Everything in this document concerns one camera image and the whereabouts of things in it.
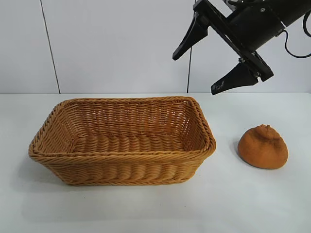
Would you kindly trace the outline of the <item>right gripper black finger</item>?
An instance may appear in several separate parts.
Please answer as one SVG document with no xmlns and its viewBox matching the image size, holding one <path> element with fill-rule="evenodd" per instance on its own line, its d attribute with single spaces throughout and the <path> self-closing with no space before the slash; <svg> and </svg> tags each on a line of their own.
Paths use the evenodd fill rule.
<svg viewBox="0 0 311 233">
<path fill-rule="evenodd" d="M 209 20 L 198 12 L 194 12 L 192 22 L 183 40 L 173 52 L 173 60 L 178 60 L 193 45 L 208 36 Z"/>
<path fill-rule="evenodd" d="M 257 83 L 258 79 L 254 76 L 249 65 L 246 63 L 239 63 L 211 86 L 211 93 L 216 95 L 230 89 L 253 86 Z"/>
</svg>

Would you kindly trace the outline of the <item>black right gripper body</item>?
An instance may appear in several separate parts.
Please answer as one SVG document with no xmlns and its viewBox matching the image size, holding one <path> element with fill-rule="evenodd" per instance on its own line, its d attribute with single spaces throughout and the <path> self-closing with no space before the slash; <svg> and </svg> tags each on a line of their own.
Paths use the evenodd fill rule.
<svg viewBox="0 0 311 233">
<path fill-rule="evenodd" d="M 283 30 L 283 25 L 268 5 L 255 1 L 225 17 L 208 0 L 197 1 L 193 9 L 209 20 L 209 26 L 252 69 L 263 82 L 273 76 L 271 68 L 257 53 L 257 49 Z"/>
</svg>

